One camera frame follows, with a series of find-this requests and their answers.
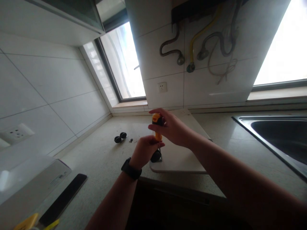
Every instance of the sink basin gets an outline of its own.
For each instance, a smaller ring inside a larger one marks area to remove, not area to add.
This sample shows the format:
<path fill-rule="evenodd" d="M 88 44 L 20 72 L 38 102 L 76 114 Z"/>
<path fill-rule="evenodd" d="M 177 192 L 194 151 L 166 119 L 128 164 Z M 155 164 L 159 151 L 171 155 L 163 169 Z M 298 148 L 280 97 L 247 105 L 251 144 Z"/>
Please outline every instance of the sink basin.
<path fill-rule="evenodd" d="M 307 116 L 232 118 L 307 181 Z"/>

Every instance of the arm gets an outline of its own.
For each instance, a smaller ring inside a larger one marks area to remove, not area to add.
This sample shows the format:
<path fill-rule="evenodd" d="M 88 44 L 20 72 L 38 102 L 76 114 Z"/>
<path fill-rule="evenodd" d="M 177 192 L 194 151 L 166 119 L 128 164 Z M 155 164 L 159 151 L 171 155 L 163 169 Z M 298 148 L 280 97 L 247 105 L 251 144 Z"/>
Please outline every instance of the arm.
<path fill-rule="evenodd" d="M 164 127 L 149 125 L 174 144 L 189 148 L 225 196 L 239 207 L 254 227 L 295 228 L 306 207 L 284 189 L 251 169 L 228 152 L 192 131 L 177 117 L 163 109 Z"/>
<path fill-rule="evenodd" d="M 165 146 L 154 136 L 141 137 L 131 157 L 129 165 L 140 170 L 146 165 L 153 153 Z M 137 185 L 125 172 L 121 172 L 115 184 L 103 199 L 86 229 L 125 229 Z"/>

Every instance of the phone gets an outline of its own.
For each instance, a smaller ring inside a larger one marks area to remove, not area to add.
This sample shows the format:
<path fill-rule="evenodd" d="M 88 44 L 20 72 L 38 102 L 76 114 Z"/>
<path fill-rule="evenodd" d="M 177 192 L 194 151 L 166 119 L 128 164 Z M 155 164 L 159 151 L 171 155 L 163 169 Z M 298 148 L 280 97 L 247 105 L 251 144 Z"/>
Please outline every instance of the phone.
<path fill-rule="evenodd" d="M 73 181 L 66 187 L 66 189 L 61 193 L 61 195 L 53 202 L 53 204 L 48 208 L 48 210 L 39 219 L 39 223 L 47 227 L 56 221 L 65 208 L 69 205 L 71 200 L 80 190 L 82 185 L 85 183 L 87 175 L 78 174 L 73 179 Z"/>

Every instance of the watch strap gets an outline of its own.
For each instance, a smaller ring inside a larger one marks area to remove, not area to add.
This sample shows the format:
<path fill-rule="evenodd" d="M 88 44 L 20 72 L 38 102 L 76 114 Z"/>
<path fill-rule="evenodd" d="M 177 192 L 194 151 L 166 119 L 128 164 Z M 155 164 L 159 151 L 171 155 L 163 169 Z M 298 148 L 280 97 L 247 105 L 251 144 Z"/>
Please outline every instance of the watch strap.
<path fill-rule="evenodd" d="M 133 167 L 131 167 L 129 165 L 129 162 L 130 162 L 130 158 L 128 158 L 125 163 L 123 164 L 122 166 L 122 171 L 124 171 L 128 176 L 130 176 L 133 180 L 137 180 L 141 173 L 142 173 L 142 170 L 136 170 L 134 169 Z"/>

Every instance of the yellow screwdriver handle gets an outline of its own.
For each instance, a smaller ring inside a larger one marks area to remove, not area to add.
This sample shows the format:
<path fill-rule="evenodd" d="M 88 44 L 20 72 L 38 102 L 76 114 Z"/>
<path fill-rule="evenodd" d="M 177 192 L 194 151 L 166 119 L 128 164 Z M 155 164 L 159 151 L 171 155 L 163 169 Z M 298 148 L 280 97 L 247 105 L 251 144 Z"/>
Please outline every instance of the yellow screwdriver handle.
<path fill-rule="evenodd" d="M 153 114 L 153 124 L 163 126 L 162 117 L 159 113 Z M 162 141 L 162 135 L 160 133 L 155 132 L 155 138 L 157 141 Z"/>

